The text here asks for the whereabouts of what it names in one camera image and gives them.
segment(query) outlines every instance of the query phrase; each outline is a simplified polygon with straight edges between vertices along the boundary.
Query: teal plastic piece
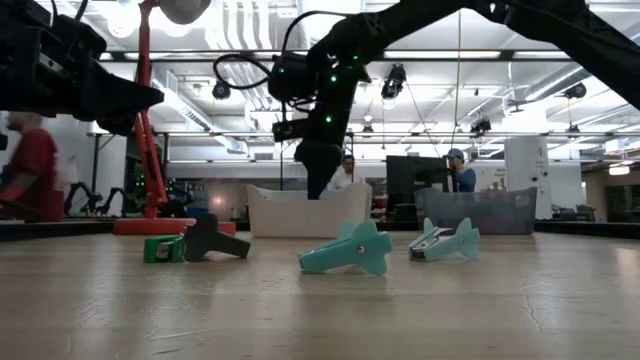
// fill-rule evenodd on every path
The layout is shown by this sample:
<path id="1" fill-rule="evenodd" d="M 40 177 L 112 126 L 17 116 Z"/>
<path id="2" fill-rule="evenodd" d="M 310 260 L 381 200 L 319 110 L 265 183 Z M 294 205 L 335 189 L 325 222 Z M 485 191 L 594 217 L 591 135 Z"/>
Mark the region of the teal plastic piece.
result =
<path id="1" fill-rule="evenodd" d="M 409 244 L 410 259 L 438 261 L 454 252 L 460 252 L 471 260 L 478 260 L 480 232 L 471 227 L 471 219 L 462 220 L 452 237 L 439 237 L 447 230 L 449 229 L 435 227 L 431 220 L 425 219 L 424 233 Z"/>
<path id="2" fill-rule="evenodd" d="M 347 220 L 340 235 L 316 249 L 298 255 L 305 273 L 317 274 L 345 265 L 358 265 L 374 275 L 387 272 L 385 255 L 393 251 L 391 236 L 379 233 L 376 223 L 366 220 L 358 227 Z"/>

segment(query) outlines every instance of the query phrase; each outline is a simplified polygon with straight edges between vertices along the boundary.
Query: table surface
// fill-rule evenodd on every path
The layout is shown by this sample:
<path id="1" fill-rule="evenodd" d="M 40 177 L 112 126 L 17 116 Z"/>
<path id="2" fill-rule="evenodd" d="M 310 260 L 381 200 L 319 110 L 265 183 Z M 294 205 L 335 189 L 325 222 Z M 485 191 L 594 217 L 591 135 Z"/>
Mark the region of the table surface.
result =
<path id="1" fill-rule="evenodd" d="M 0 243 L 3 359 L 638 359 L 640 242 L 481 240 L 481 260 L 300 273 L 314 240 L 142 263 L 143 238 Z"/>

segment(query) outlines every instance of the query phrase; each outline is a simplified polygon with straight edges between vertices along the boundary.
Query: red base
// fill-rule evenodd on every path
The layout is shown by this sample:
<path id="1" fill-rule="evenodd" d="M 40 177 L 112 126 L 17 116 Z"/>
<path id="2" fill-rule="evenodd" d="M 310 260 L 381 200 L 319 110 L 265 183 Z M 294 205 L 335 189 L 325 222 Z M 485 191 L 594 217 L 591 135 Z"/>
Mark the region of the red base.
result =
<path id="1" fill-rule="evenodd" d="M 187 225 L 196 219 L 118 219 L 113 225 L 116 235 L 177 235 L 184 233 Z M 218 229 L 231 236 L 236 235 L 236 223 L 219 223 Z"/>

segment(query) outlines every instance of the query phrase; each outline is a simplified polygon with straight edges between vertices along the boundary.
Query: man in red shirt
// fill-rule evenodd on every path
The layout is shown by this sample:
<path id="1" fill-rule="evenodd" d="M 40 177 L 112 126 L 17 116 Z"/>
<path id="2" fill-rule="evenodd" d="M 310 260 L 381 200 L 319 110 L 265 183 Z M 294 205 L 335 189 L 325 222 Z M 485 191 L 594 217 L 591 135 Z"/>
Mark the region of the man in red shirt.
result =
<path id="1" fill-rule="evenodd" d="M 59 188 L 56 153 L 51 135 L 42 129 L 42 115 L 12 112 L 9 130 L 22 135 L 9 163 L 9 184 L 0 190 L 0 199 L 17 202 L 38 214 L 25 214 L 17 207 L 0 204 L 4 216 L 28 217 L 39 222 L 62 221 L 64 192 Z"/>

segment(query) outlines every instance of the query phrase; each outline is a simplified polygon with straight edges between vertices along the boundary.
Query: person wearing cap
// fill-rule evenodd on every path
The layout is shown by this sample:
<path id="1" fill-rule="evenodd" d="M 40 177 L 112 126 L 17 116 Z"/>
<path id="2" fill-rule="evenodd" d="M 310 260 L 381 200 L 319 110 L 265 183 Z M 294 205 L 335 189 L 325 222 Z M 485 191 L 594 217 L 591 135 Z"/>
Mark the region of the person wearing cap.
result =
<path id="1" fill-rule="evenodd" d="M 464 153 L 462 150 L 451 149 L 447 157 L 449 158 L 451 169 L 456 172 L 458 192 L 475 192 L 476 172 L 472 168 L 464 166 Z"/>

